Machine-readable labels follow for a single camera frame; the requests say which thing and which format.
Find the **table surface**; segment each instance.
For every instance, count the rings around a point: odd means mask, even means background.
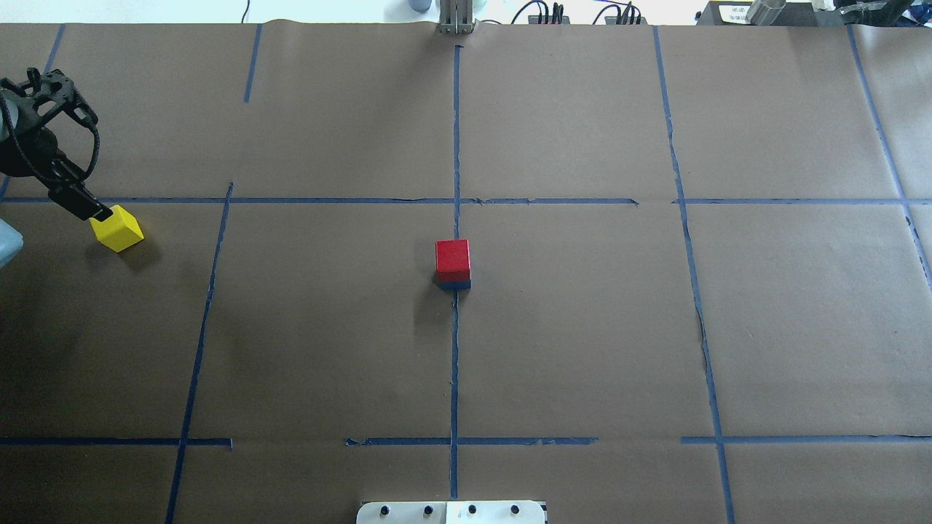
[[[97,110],[89,189],[146,234],[0,186],[0,519],[927,522],[928,34],[0,32]]]

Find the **red cube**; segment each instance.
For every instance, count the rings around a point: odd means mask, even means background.
[[[472,274],[469,241],[437,241],[437,280],[444,289],[467,289]]]

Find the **metal cylinder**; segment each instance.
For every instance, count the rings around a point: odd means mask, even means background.
[[[753,25],[770,25],[786,5],[787,0],[754,0],[747,10],[747,21]]]

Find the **white label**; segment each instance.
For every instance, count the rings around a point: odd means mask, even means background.
[[[748,9],[750,9],[750,6],[719,6],[721,21],[750,24],[750,22],[747,21]]]

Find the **black plastic object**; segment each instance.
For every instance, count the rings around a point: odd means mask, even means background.
[[[84,186],[97,163],[100,135],[97,115],[90,108],[74,82],[56,69],[39,74],[34,67],[26,71],[26,82],[15,84],[0,79],[0,116],[6,138],[0,142],[0,172],[13,177],[34,176],[48,188],[48,197],[69,213],[87,220],[103,221],[113,212]],[[16,123],[7,105],[16,108]],[[58,148],[58,139],[45,126],[64,113],[94,137],[90,165],[82,170]]]

